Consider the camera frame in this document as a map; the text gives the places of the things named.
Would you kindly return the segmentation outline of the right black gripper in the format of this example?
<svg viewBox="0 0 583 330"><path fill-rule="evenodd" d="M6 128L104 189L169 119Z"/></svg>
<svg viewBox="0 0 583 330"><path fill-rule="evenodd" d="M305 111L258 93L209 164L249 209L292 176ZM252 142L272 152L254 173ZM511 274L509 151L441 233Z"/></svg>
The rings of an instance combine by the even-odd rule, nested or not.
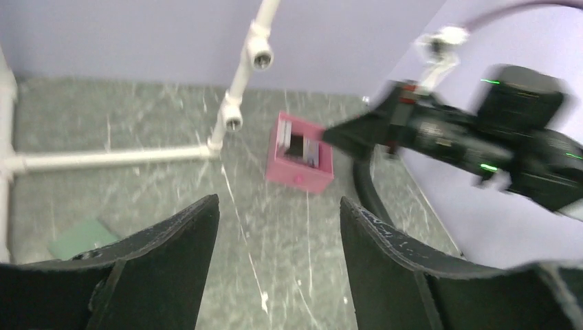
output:
<svg viewBox="0 0 583 330"><path fill-rule="evenodd" d="M353 160L384 145L389 155L410 149L483 178L566 177L567 142L547 127L566 98L560 80L499 65L486 85L470 113L419 93L416 81L392 82L364 113L325 129L322 141Z"/></svg>

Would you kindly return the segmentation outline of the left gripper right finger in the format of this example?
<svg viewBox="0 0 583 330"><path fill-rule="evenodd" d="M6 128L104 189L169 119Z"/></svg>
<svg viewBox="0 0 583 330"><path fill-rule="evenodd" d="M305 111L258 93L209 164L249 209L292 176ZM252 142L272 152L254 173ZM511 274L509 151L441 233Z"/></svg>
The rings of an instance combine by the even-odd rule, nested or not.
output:
<svg viewBox="0 0 583 330"><path fill-rule="evenodd" d="M582 264L510 269L440 252L342 198L340 231L359 329L581 329Z"/></svg>

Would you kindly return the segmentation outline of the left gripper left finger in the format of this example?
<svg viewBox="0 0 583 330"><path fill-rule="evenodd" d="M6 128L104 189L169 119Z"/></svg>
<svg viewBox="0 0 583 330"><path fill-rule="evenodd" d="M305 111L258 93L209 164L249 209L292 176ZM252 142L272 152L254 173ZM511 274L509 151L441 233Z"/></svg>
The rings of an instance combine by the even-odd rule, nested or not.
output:
<svg viewBox="0 0 583 330"><path fill-rule="evenodd" d="M2 329L194 329L219 226L208 195L66 261L1 266Z"/></svg>

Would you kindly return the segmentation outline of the pink plastic tray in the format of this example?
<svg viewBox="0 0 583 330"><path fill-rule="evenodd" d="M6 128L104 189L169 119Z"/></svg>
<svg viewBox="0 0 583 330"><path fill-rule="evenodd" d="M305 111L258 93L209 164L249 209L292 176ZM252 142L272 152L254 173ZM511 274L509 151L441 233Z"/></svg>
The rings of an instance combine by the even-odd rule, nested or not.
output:
<svg viewBox="0 0 583 330"><path fill-rule="evenodd" d="M283 154L276 152L279 120L292 122L291 146ZM281 111L269 139L266 180L309 193L323 192L334 179L332 148L321 141L324 130L318 124Z"/></svg>

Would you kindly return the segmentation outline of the green card holder wallet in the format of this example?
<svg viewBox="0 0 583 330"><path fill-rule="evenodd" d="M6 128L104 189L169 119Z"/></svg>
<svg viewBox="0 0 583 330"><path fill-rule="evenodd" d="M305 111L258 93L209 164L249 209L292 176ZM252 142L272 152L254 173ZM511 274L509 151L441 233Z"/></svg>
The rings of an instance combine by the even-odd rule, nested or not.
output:
<svg viewBox="0 0 583 330"><path fill-rule="evenodd" d="M102 256L101 248L120 239L99 219L85 220L58 235L48 245L53 257L60 260L86 260Z"/></svg>

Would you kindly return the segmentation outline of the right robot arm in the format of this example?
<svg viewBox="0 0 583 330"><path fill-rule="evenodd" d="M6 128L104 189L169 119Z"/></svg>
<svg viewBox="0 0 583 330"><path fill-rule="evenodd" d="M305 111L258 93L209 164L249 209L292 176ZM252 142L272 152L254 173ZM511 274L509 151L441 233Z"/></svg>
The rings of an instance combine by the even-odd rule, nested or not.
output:
<svg viewBox="0 0 583 330"><path fill-rule="evenodd" d="M475 113L396 82L366 113L331 126L323 142L355 161L373 149L410 149L466 171L483 184L506 172L509 193L570 215L582 201L582 146L548 125L566 98L562 81L533 69L499 65Z"/></svg>

